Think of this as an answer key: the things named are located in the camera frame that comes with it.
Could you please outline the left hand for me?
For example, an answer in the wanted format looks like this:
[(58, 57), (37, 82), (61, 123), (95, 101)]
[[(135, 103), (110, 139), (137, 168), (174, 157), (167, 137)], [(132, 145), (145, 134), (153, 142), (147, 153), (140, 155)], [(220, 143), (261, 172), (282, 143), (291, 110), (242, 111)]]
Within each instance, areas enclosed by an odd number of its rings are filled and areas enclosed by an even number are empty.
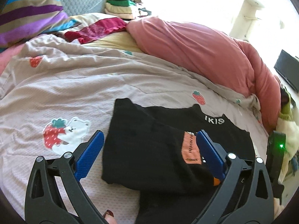
[(114, 214), (112, 211), (107, 210), (104, 215), (103, 218), (109, 223), (109, 224), (117, 224), (116, 219), (114, 218)]

